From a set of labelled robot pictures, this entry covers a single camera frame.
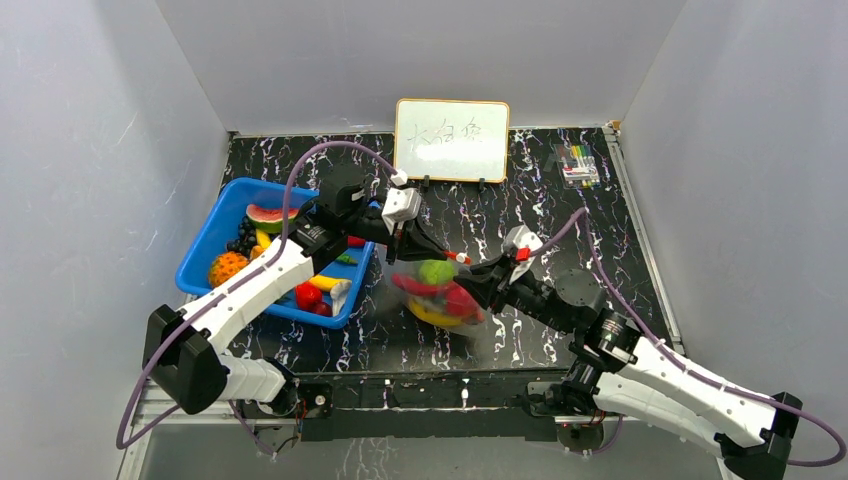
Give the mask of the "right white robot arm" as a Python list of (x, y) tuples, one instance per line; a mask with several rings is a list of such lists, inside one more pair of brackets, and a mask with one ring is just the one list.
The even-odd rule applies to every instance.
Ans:
[(510, 306), (569, 334), (575, 361), (559, 383), (527, 385), (525, 408), (535, 416), (623, 414), (693, 442), (742, 479), (781, 479), (802, 403), (788, 393), (762, 401), (731, 393), (731, 383), (675, 352), (663, 353), (627, 317), (607, 305), (592, 273), (570, 269), (554, 283), (516, 262), (475, 265), (455, 282), (491, 313)]

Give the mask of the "green toy cabbage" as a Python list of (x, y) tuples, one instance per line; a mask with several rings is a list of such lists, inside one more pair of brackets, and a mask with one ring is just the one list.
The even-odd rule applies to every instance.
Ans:
[(425, 260), (417, 269), (418, 280), (431, 286), (444, 286), (453, 281), (457, 273), (454, 263), (449, 260)]

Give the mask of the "clear orange zip bag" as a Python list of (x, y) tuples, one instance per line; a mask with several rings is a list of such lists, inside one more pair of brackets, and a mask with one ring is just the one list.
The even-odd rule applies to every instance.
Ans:
[(471, 336), (488, 320), (471, 295), (455, 281), (471, 259), (447, 252), (446, 260), (399, 262), (388, 276), (401, 304), (419, 321), (460, 335)]

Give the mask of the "red toy apple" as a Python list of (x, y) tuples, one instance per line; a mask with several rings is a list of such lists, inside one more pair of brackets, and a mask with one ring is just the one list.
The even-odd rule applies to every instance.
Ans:
[(484, 313), (471, 295), (458, 284), (451, 284), (444, 293), (444, 312), (457, 317), (463, 324), (476, 325), (484, 321)]

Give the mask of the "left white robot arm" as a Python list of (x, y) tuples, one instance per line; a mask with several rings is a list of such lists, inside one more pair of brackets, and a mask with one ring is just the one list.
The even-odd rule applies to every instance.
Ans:
[(417, 220), (419, 192), (405, 172), (390, 175), (386, 195), (371, 199), (362, 182), (339, 175), (322, 187), (257, 259), (207, 295), (178, 310), (167, 305), (148, 320), (144, 374), (176, 406), (198, 414), (217, 401), (261, 403), (275, 416), (294, 411), (299, 380), (279, 362), (229, 356), (234, 337), (284, 294), (345, 252), (355, 236), (386, 247), (390, 261), (446, 257)]

